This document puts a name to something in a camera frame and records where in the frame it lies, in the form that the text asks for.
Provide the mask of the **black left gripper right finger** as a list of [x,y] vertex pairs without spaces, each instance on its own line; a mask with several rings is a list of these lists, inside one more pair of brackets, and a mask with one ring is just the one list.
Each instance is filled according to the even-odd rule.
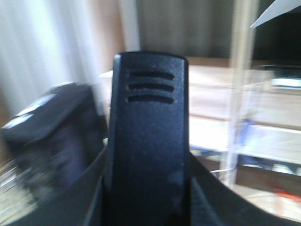
[[192,226],[299,226],[272,215],[229,189],[192,154],[190,224]]

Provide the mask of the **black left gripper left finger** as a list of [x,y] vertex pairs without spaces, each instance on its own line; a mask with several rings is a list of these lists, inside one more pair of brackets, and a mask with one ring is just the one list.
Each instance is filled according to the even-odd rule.
[[108,148],[105,147],[79,180],[39,208],[31,226],[85,226],[101,184]]

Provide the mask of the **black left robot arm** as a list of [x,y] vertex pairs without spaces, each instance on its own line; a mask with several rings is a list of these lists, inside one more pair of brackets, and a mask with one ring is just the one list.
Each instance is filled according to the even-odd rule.
[[55,87],[0,130],[3,226],[293,226],[229,190],[188,148],[187,109],[132,102],[104,146],[88,85]]

